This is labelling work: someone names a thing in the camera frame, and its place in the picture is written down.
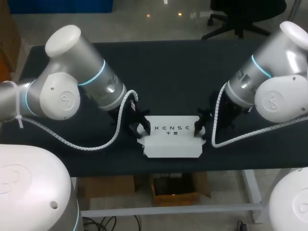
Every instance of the black table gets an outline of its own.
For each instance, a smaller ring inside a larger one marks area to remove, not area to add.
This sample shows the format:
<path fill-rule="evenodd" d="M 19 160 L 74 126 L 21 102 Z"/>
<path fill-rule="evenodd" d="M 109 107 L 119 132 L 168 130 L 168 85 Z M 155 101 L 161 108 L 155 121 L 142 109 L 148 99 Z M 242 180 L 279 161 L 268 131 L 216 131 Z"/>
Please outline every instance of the black table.
<path fill-rule="evenodd" d="M 98 51 L 128 89 L 140 96 L 140 106 L 151 115 L 197 115 L 208 107 L 208 96 L 247 60 L 261 41 L 153 41 L 98 43 Z M 43 46 L 34 47 L 21 78 L 37 77 L 48 57 Z M 99 110 L 84 94 L 78 113 L 66 121 L 36 118 L 68 141 L 83 146 L 99 146 L 113 135 L 109 115 Z M 223 141 L 270 123 L 256 111 L 235 121 L 218 137 Z M 17 121 L 2 125 L 0 142 L 25 144 L 47 149 L 57 155 L 72 177 L 118 174 L 192 172 L 231 169 L 287 168 L 308 166 L 308 123 L 302 122 L 254 136 L 222 148 L 204 146 L 198 159 L 148 159 L 142 147 L 125 132 L 105 150 L 83 152 L 60 143 L 40 128 Z"/>

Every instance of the floor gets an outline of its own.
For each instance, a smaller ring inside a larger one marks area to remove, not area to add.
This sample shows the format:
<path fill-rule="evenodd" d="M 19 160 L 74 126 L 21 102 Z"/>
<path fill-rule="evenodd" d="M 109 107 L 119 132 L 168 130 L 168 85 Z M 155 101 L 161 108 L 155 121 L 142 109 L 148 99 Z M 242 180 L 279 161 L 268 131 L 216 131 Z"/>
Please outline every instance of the floor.
<path fill-rule="evenodd" d="M 293 0 L 287 0 L 288 8 L 278 17 L 258 23 L 258 26 L 274 31 L 287 19 Z M 23 69 L 26 57 L 32 46 L 44 45 L 57 29 L 67 24 L 79 26 L 91 42 L 117 42 L 140 40 L 200 39 L 221 23 L 214 22 L 212 27 L 206 21 L 212 13 L 210 0 L 115 0 L 114 10 L 107 14 L 27 14 L 13 15 L 21 37 L 22 47 L 18 68 L 13 76 L 17 80 Z M 308 31 L 308 2 L 303 1 L 294 22 Z M 261 36 L 245 33 L 246 39 Z M 224 33 L 212 39 L 237 39 L 233 32 Z M 277 169 L 256 170 L 261 192 L 269 187 Z M 209 172 L 212 198 L 201 197 L 201 204 L 233 204 L 247 202 L 242 176 L 238 171 Z M 93 199 L 91 209 L 115 207 L 151 206 L 151 197 L 143 190 L 130 197 L 106 197 Z M 185 215 L 141 216 L 143 231 L 164 230 L 211 230 L 235 231 L 238 220 L 247 222 L 250 231 L 271 231 L 268 223 L 253 224 L 249 212 L 206 213 Z M 134 217 L 118 217 L 115 231 L 136 231 Z"/>

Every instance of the cardboard box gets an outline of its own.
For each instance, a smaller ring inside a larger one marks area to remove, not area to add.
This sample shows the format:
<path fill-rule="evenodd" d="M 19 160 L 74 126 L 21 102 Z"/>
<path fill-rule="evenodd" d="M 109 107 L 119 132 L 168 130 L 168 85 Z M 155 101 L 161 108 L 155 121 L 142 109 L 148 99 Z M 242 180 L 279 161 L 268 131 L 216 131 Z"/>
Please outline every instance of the cardboard box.
<path fill-rule="evenodd" d="M 15 71 L 20 49 L 20 36 L 12 19 L 7 0 L 0 0 L 0 54 L 9 71 Z"/>
<path fill-rule="evenodd" d="M 4 63 L 3 55 L 0 53 L 0 82 L 10 80 L 11 75 L 8 67 Z"/>
<path fill-rule="evenodd" d="M 135 193 L 134 176 L 80 178 L 78 195 L 84 198 L 96 198 Z"/>
<path fill-rule="evenodd" d="M 211 190 L 207 180 L 207 172 L 194 172 L 190 177 L 193 186 L 193 192 L 165 195 L 157 194 L 154 178 L 150 177 L 153 203 L 160 206 L 185 206 L 195 204 L 200 194 L 211 197 Z"/>

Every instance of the box flap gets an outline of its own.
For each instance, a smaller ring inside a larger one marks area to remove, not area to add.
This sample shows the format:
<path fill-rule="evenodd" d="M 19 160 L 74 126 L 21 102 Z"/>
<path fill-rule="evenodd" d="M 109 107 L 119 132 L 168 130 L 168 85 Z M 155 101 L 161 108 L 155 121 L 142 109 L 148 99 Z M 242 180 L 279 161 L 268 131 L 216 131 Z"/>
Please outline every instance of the box flap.
<path fill-rule="evenodd" d="M 194 172 L 192 179 L 197 192 L 211 197 L 211 189 L 207 179 L 207 172 Z"/>

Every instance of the circular logo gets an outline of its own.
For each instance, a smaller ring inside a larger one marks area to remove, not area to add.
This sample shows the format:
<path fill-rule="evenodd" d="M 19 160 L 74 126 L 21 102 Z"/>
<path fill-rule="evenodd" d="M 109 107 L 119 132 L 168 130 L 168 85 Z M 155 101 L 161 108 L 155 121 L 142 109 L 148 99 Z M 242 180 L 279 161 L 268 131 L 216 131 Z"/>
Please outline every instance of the circular logo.
<path fill-rule="evenodd" d="M 64 91 L 59 97 L 59 103 L 64 111 L 69 111 L 75 105 L 74 95 L 69 91 Z"/>
<path fill-rule="evenodd" d="M 277 112 L 283 105 L 283 97 L 277 91 L 269 91 L 263 97 L 263 107 L 269 112 Z"/>
<path fill-rule="evenodd" d="M 308 189 L 302 190 L 293 200 L 293 211 L 304 222 L 308 222 Z"/>
<path fill-rule="evenodd" d="M 7 165 L 0 168 L 0 199 L 2 195 L 17 197 L 31 185 L 31 173 L 22 165 Z"/>

